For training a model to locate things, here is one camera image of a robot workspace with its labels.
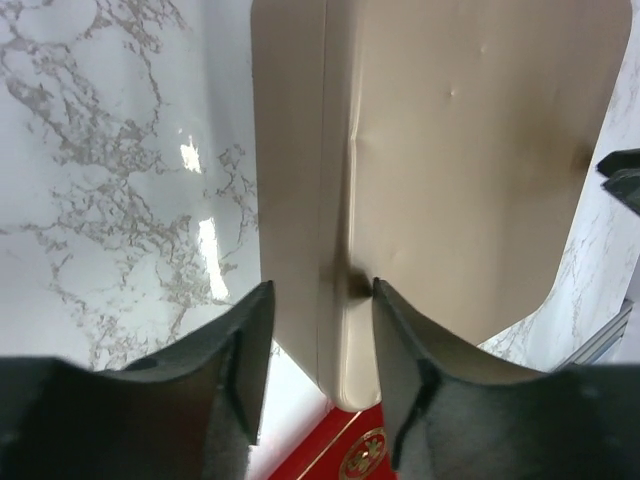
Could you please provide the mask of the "gold square tin box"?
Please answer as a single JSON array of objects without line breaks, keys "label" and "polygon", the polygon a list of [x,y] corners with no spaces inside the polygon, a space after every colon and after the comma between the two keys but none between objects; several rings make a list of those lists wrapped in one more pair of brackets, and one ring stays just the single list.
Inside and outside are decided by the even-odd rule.
[{"label": "gold square tin box", "polygon": [[332,397],[318,333],[325,20],[323,1],[251,7],[261,275],[275,284],[277,342]]}]

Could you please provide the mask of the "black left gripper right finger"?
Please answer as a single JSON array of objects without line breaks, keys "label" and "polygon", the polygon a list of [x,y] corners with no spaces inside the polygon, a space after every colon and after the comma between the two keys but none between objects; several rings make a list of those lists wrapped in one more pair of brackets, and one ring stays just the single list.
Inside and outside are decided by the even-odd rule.
[{"label": "black left gripper right finger", "polygon": [[372,288],[381,404],[403,479],[635,479],[639,369],[542,373],[497,358]]}]

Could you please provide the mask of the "red rectangular tray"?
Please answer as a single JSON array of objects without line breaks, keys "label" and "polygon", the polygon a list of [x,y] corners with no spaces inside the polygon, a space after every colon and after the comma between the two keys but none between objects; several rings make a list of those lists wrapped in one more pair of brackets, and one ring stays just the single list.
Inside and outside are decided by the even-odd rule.
[{"label": "red rectangular tray", "polygon": [[396,480],[382,408],[332,408],[270,475],[280,480]]}]

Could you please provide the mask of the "gold tin lid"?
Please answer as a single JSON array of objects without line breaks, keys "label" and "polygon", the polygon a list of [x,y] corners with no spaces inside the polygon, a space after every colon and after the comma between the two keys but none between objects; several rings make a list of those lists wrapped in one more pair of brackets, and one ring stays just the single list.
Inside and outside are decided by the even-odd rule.
[{"label": "gold tin lid", "polygon": [[331,1],[318,382],[379,399],[370,286],[478,344],[537,310],[630,39],[628,1]]}]

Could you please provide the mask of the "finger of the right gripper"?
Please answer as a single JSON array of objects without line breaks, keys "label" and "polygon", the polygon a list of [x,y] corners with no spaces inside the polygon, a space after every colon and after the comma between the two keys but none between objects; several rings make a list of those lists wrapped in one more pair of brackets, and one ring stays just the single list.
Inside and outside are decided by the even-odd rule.
[{"label": "finger of the right gripper", "polygon": [[640,214],[640,149],[611,152],[597,164],[602,188],[636,215]]}]

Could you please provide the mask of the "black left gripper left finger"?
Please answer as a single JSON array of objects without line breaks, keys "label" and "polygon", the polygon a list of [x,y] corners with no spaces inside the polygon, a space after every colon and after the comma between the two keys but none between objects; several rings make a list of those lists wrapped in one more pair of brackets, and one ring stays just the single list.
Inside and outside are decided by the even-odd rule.
[{"label": "black left gripper left finger", "polygon": [[240,479],[259,436],[272,282],[121,370],[1,361],[5,479]]}]

